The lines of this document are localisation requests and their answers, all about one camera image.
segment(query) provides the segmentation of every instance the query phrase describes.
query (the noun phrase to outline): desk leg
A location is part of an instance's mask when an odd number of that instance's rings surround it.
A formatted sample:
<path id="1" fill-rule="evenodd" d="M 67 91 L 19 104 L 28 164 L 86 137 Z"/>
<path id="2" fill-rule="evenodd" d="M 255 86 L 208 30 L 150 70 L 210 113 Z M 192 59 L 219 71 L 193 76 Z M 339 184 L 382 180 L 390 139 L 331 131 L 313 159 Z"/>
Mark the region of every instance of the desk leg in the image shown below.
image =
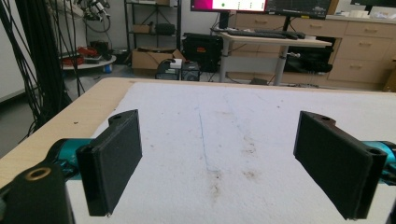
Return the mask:
<path id="1" fill-rule="evenodd" d="M 288 46 L 283 47 L 281 55 L 279 55 L 279 59 L 277 60 L 274 86 L 279 86 L 280 81 L 282 80 L 283 69 L 285 68 L 286 57 L 288 56 L 288 50 L 289 50 Z"/>
<path id="2" fill-rule="evenodd" d="M 227 60 L 228 57 L 229 47 L 230 47 L 230 41 L 227 38 L 223 38 L 223 50 L 221 54 L 219 82 L 224 82 L 225 79 L 225 73 L 226 73 L 225 61 Z"/>

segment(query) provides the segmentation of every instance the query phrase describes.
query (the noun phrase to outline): cardboard box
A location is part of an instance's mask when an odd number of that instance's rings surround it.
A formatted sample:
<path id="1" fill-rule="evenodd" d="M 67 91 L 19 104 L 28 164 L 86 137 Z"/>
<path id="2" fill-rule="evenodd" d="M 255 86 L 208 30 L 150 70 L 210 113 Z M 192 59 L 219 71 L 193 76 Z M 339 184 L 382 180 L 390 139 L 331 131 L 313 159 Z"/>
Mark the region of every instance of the cardboard box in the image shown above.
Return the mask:
<path id="1" fill-rule="evenodd" d="M 134 25 L 133 26 L 135 33 L 148 34 L 149 26 L 148 25 Z"/>
<path id="2" fill-rule="evenodd" d="M 140 48 L 132 52 L 132 68 L 157 69 L 158 65 L 166 59 L 186 61 L 178 49 Z"/>
<path id="3" fill-rule="evenodd" d="M 164 6 L 169 6 L 170 5 L 170 0 L 155 0 L 157 5 L 164 5 Z"/>

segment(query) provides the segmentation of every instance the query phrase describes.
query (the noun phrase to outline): black shelving unit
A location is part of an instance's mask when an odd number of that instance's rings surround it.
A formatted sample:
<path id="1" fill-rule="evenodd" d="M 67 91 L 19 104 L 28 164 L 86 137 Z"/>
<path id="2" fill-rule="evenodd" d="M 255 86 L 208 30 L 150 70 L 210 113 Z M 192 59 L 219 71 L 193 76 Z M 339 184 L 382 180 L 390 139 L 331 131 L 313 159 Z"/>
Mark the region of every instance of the black shelving unit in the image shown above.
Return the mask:
<path id="1" fill-rule="evenodd" d="M 139 7 L 152 7 L 152 11 L 148 16 L 141 22 L 136 23 L 136 8 Z M 158 4 L 144 4 L 144 3 L 138 3 L 137 1 L 131 1 L 131 0 L 124 0 L 124 9 L 125 9 L 125 28 L 126 28 L 126 34 L 127 34 L 127 44 L 128 44 L 128 50 L 131 49 L 137 49 L 137 36 L 138 35 L 155 35 L 156 36 L 156 46 L 159 46 L 159 41 L 161 35 L 157 35 L 155 33 L 148 33 L 148 34 L 142 34 L 142 33 L 135 33 L 132 30 L 132 25 L 134 24 L 141 24 L 145 23 L 148 21 L 150 18 L 154 18 L 155 24 L 158 24 L 159 18 L 162 17 L 166 22 L 170 22 L 166 15 L 162 12 L 161 8 L 167 8 L 169 6 L 165 5 L 158 5 Z M 180 42 L 181 42 L 181 0 L 177 0 L 177 20 L 176 20 L 176 31 L 175 31 L 175 38 L 176 38 L 176 46 L 177 49 L 180 49 Z M 131 35 L 134 37 L 134 45 L 131 46 Z"/>

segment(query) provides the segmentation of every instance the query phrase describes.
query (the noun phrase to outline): cabinet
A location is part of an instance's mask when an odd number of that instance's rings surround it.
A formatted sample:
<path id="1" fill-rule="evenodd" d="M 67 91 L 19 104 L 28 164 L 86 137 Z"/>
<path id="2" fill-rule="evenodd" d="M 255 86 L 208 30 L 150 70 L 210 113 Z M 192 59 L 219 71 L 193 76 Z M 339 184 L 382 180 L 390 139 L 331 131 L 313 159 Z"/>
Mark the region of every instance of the cabinet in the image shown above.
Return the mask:
<path id="1" fill-rule="evenodd" d="M 273 15 L 236 14 L 234 27 L 239 29 L 279 29 L 284 17 Z M 296 31 L 306 35 L 322 36 L 334 40 L 328 63 L 332 71 L 327 74 L 285 72 L 283 83 L 297 84 L 313 81 L 329 88 L 382 90 L 395 64 L 395 21 L 341 18 L 328 16 L 325 21 L 297 18 L 291 21 Z M 234 55 L 249 57 L 276 57 L 273 46 L 233 46 Z M 274 74 L 238 74 L 230 77 L 270 80 Z"/>
<path id="2" fill-rule="evenodd" d="M 128 50 L 137 49 L 139 47 L 138 41 L 139 38 L 146 38 L 147 36 L 154 36 L 155 44 L 153 46 L 159 47 L 160 41 L 162 37 L 165 35 L 158 35 L 155 33 L 153 29 L 150 29 L 148 33 L 139 33 L 135 32 L 133 29 L 134 25 L 137 24 L 146 24 L 150 21 L 153 21 L 153 25 L 159 23 L 169 23 L 175 25 L 175 34 L 172 35 L 174 38 L 173 42 L 177 49 L 180 49 L 180 32 L 181 32 L 181 0 L 176 0 L 177 6 L 174 6 L 176 9 L 176 16 L 171 19 L 172 15 L 169 15 L 169 12 L 173 10 L 173 7 L 167 5 L 159 5 L 159 4 L 147 4 L 138 1 L 124 0 L 124 9 L 125 9 L 125 26 L 126 26 L 126 35 L 127 35 L 127 44 Z M 133 38 L 134 44 L 131 45 L 131 37 Z"/>

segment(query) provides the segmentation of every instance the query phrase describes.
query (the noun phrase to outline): black storage case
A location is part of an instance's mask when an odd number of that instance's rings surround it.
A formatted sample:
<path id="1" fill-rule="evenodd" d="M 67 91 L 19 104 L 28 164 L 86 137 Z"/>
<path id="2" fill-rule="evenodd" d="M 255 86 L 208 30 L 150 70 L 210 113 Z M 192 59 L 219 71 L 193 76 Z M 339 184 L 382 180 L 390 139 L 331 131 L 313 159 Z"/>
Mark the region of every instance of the black storage case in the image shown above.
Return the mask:
<path id="1" fill-rule="evenodd" d="M 202 72 L 217 72 L 223 40 L 216 35 L 185 33 L 182 53 L 187 60 L 198 62 Z"/>

